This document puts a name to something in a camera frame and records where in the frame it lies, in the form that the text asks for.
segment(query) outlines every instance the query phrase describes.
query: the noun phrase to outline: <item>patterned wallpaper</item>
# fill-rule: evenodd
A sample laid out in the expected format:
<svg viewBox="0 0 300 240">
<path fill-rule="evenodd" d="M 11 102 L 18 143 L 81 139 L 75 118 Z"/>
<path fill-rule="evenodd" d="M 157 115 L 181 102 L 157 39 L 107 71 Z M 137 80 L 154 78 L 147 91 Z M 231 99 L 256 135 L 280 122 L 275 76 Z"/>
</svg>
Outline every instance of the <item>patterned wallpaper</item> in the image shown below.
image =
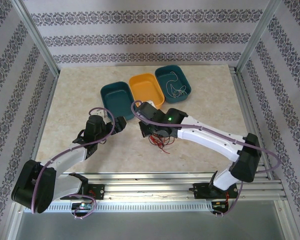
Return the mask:
<svg viewBox="0 0 300 240">
<path fill-rule="evenodd" d="M 34 151 L 54 76 L 9 0 L 0 0 L 0 239 Z"/>
<path fill-rule="evenodd" d="M 300 232 L 300 0 L 280 3 L 242 78 L 263 144 L 282 160 L 276 174 Z"/>
<path fill-rule="evenodd" d="M 235 66 L 269 0 L 24 0 L 59 67 Z"/>
</svg>

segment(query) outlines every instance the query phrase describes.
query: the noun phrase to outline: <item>beige marble surface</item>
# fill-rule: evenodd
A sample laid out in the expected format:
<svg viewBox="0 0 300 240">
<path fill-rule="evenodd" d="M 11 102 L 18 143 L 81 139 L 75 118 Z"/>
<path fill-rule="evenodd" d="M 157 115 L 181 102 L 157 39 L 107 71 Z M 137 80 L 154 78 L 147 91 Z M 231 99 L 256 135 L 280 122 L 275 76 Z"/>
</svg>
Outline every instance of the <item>beige marble surface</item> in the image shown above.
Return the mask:
<svg viewBox="0 0 300 240">
<path fill-rule="evenodd" d="M 85 128 L 88 111 L 103 107 L 100 89 L 142 73 L 154 73 L 159 66 L 115 66 L 63 68 L 54 93 L 36 160 L 43 161 L 66 149 Z M 217 129 L 246 135 L 247 130 L 227 65 L 181 66 L 192 93 L 188 99 L 164 103 Z M 176 139 L 165 148 L 142 138 L 138 120 L 129 120 L 125 130 L 108 138 L 89 159 L 67 172 L 214 172 L 230 162 L 221 154 L 199 144 Z"/>
</svg>

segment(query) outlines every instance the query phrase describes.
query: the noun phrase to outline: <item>white robotic arm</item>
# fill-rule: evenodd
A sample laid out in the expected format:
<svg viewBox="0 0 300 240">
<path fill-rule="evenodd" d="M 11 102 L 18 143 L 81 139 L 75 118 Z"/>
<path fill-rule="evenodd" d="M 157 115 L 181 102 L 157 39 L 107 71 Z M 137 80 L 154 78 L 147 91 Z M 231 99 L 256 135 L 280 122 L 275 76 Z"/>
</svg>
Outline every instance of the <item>white robotic arm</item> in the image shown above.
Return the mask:
<svg viewBox="0 0 300 240">
<path fill-rule="evenodd" d="M 222 135 L 231 136 L 231 138 L 236 139 L 238 141 L 242 141 L 244 138 L 243 136 L 234 135 L 208 126 L 202 122 L 197 121 L 192 116 L 185 117 L 182 120 L 181 124 L 203 126 Z M 177 137 L 179 139 L 189 140 L 207 148 L 210 148 L 224 155 L 226 158 L 228 158 L 231 162 L 234 163 L 239 158 L 238 153 L 243 149 L 243 146 L 241 145 L 233 144 L 232 142 L 227 141 L 221 137 L 196 128 L 182 128 L 177 131 Z M 239 179 L 231 175 L 231 172 L 229 171 L 229 168 L 231 166 L 232 163 L 225 170 L 218 171 L 214 177 L 213 185 L 218 189 L 221 189 L 222 191 L 226 191 L 231 185 L 239 181 Z"/>
<path fill-rule="evenodd" d="M 254 180 L 261 152 L 236 144 L 236 141 L 243 141 L 249 145 L 259 147 L 257 136 L 251 133 L 247 136 L 240 136 L 224 132 L 201 123 L 192 116 L 175 108 L 170 108 L 167 113 L 163 113 L 147 102 L 143 102 L 137 108 L 136 113 L 141 116 L 141 120 L 145 119 L 139 122 L 140 130 L 144 137 L 151 134 L 158 134 L 163 137 L 189 140 L 215 150 L 231 161 L 225 170 L 215 172 L 209 185 L 211 190 L 214 189 L 216 192 L 222 193 L 238 181 L 250 183 Z M 209 133 L 207 130 L 217 133 L 220 136 Z M 234 142 L 221 136 L 229 136 Z M 208 192 L 206 197 L 213 198 L 214 195 Z"/>
<path fill-rule="evenodd" d="M 202 191 L 200 197 L 197 198 L 219 199 L 225 191 L 231 188 L 234 189 L 236 182 L 253 181 L 261 156 L 260 151 L 233 143 L 220 136 L 211 134 L 208 131 L 203 131 L 198 128 L 198 126 L 202 126 L 204 129 L 212 130 L 223 136 L 231 136 L 231 138 L 236 141 L 245 141 L 250 145 L 259 146 L 258 138 L 255 135 L 249 133 L 243 137 L 227 133 L 205 125 L 193 117 L 188 116 L 185 112 L 175 108 L 170 108 L 167 113 L 163 113 L 147 102 L 142 103 L 136 112 L 142 115 L 146 120 L 151 120 L 156 123 L 147 124 L 143 121 L 139 122 L 144 137 L 156 133 L 163 137 L 172 136 L 189 140 L 215 150 L 231 161 L 231 164 L 225 170 L 215 172 L 210 183 L 203 183 L 208 184 L 208 187 L 204 186 L 204 191 Z M 158 126 L 158 123 L 188 127 L 194 125 L 197 126 L 197 128 Z M 126 126 L 126 121 L 123 117 L 118 117 L 115 119 L 114 124 L 115 131 L 112 134 L 121 132 Z M 105 124 L 101 116 L 92 115 L 89 117 L 86 129 L 82 130 L 72 142 L 70 146 L 71 151 L 56 158 L 55 161 L 49 165 L 49 168 L 43 171 L 35 199 L 36 212 L 42 213 L 52 201 L 64 196 L 70 194 L 86 195 L 88 193 L 89 184 L 87 178 L 77 173 L 71 173 L 69 175 L 62 174 L 75 164 L 91 156 L 97 150 L 98 144 L 86 144 L 98 139 L 101 140 L 110 132 L 111 128 L 112 123 L 109 122 Z M 84 145 L 84 147 L 73 149 L 79 145 Z M 34 185 L 42 168 L 43 166 L 40 162 L 29 160 L 25 163 L 12 191 L 12 200 L 31 208 Z"/>
<path fill-rule="evenodd" d="M 77 173 L 62 174 L 75 164 L 89 158 L 97 150 L 98 140 L 121 132 L 127 123 L 124 117 L 117 117 L 113 124 L 105 123 L 99 115 L 91 115 L 85 129 L 80 131 L 70 145 L 70 150 L 64 151 L 64 154 L 57 154 L 59 157 L 55 155 L 45 161 L 46 163 L 50 161 L 47 168 L 43 169 L 44 166 L 40 162 L 27 161 L 13 188 L 12 200 L 31 209 L 36 181 L 41 171 L 35 198 L 35 212 L 44 212 L 52 201 L 70 194 L 88 195 L 89 187 L 92 186 L 89 186 L 87 178 Z"/>
</svg>

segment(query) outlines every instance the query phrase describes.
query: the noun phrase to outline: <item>purple cable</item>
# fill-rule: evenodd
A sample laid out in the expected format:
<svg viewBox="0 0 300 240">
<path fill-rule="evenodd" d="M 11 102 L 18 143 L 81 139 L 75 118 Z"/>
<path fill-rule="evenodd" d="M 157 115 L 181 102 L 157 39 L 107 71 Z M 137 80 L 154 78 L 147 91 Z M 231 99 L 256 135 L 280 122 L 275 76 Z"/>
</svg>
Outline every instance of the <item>purple cable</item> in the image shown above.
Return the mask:
<svg viewBox="0 0 300 240">
<path fill-rule="evenodd" d="M 74 215 L 74 218 L 75 218 L 75 219 L 76 219 L 76 218 L 84 219 L 84 218 L 88 217 L 89 215 L 91 215 L 91 214 L 96 210 L 97 202 L 96 202 L 96 200 L 95 200 L 92 196 L 89 196 L 89 195 L 81 195 L 81 194 L 76 194 L 76 193 L 75 193 L 75 194 L 70 194 L 70 195 L 68 195 L 68 196 L 69 196 L 69 197 L 80 197 L 80 198 L 84 197 L 84 198 L 89 198 L 89 199 L 91 199 L 91 200 L 93 201 L 93 208 L 92 208 L 89 212 L 87 212 L 87 214 L 84 215 L 84 216 L 77 216 L 77 215 L 76 215 L 76 212 L 77 212 L 78 209 L 74 210 L 73 215 Z"/>
<path fill-rule="evenodd" d="M 111 119 L 114 121 L 115 117 L 114 115 L 112 114 L 112 112 L 110 112 L 108 109 L 104 108 L 104 107 L 94 107 L 92 108 L 90 111 L 89 111 L 89 115 L 91 116 L 91 112 L 93 110 L 103 110 L 103 111 L 107 111 L 110 116 L 111 116 Z M 111 136 L 111 134 L 113 133 L 113 131 L 115 130 L 115 124 L 113 123 L 112 125 L 112 129 L 111 131 L 103 138 L 97 140 L 97 141 L 92 141 L 92 142 L 89 142 L 89 143 L 85 143 L 85 144 L 82 144 L 82 145 L 79 145 L 79 146 L 75 146 L 73 148 L 68 148 L 62 152 L 60 152 L 59 154 L 57 154 L 56 156 L 54 156 L 53 158 L 51 158 L 51 160 L 49 160 L 44 166 L 43 168 L 41 169 L 39 175 L 38 175 L 38 178 L 36 179 L 36 182 L 35 182 L 35 186 L 34 186 L 34 189 L 33 189 L 33 194 L 32 194 L 32 200 L 31 200 L 31 212 L 32 214 L 35 214 L 35 202 L 36 202 L 36 196 L 37 196 L 37 192 L 38 192 L 38 187 L 39 187 L 39 182 L 40 182 L 40 179 L 42 177 L 42 174 L 44 173 L 45 169 L 50 165 L 52 164 L 57 158 L 59 158 L 60 156 L 62 156 L 63 154 L 66 154 L 72 150 L 76 150 L 76 149 L 79 149 L 79 148 L 82 148 L 82 147 L 85 147 L 85 146 L 88 146 L 88 145 L 91 145 L 91 144 L 98 144 L 100 142 L 102 142 L 103 140 L 106 140 L 109 136 Z"/>
<path fill-rule="evenodd" d="M 185 128 L 185 129 L 201 129 L 203 131 L 206 131 L 210 134 L 213 134 L 219 138 L 222 138 L 224 140 L 227 140 L 229 142 L 232 142 L 234 144 L 239 144 L 241 146 L 244 146 L 244 147 L 248 147 L 248 148 L 251 148 L 251 149 L 256 149 L 256 150 L 259 150 L 259 151 L 262 151 L 262 152 L 265 152 L 266 154 L 269 154 L 273 157 L 275 157 L 275 159 L 277 160 L 277 163 L 275 166 L 273 167 L 270 167 L 269 169 L 266 169 L 266 170 L 261 170 L 261 171 L 257 171 L 256 174 L 262 174 L 262 173 L 267 173 L 267 172 L 270 172 L 270 171 L 273 171 L 275 170 L 276 168 L 279 167 L 279 165 L 281 164 L 281 160 L 280 158 L 274 154 L 272 151 L 269 151 L 267 149 L 264 149 L 262 147 L 258 147 L 258 146 L 254 146 L 254 145 L 251 145 L 251 144 L 248 144 L 248 143 L 245 143 L 245 142 L 242 142 L 242 141 L 237 141 L 231 137 L 228 137 L 228 136 L 225 136 L 221 133 L 218 133 L 216 131 L 213 131 L 209 128 L 206 128 L 204 126 L 199 126 L 199 125 L 190 125 L 190 124 L 167 124 L 167 123 L 159 123 L 159 122 L 155 122 L 155 121 L 151 121 L 151 120 L 148 120 L 144 117 L 141 117 L 139 116 L 136 112 L 135 112 L 135 109 L 134 109 L 134 105 L 136 103 L 142 103 L 142 101 L 140 100 L 136 100 L 134 101 L 132 104 L 131 104 L 131 111 L 133 113 L 133 115 L 135 115 L 139 120 L 145 122 L 145 123 L 148 123 L 148 124 L 152 124 L 152 125 L 157 125 L 157 126 L 160 126 L 160 127 L 173 127 L 173 128 Z"/>
<path fill-rule="evenodd" d="M 240 197 L 240 194 L 241 194 L 243 186 L 244 186 L 244 182 L 242 181 L 241 185 L 240 185 L 240 189 L 238 191 L 238 195 L 236 196 L 234 202 L 231 204 L 231 207 L 228 209 L 228 211 L 222 212 L 222 211 L 213 209 L 213 211 L 211 211 L 211 212 L 216 212 L 216 213 L 220 214 L 221 217 L 223 217 L 224 215 L 227 215 L 228 213 L 230 213 L 234 209 L 235 205 L 237 204 L 237 201 L 238 201 L 238 199 Z"/>
</svg>

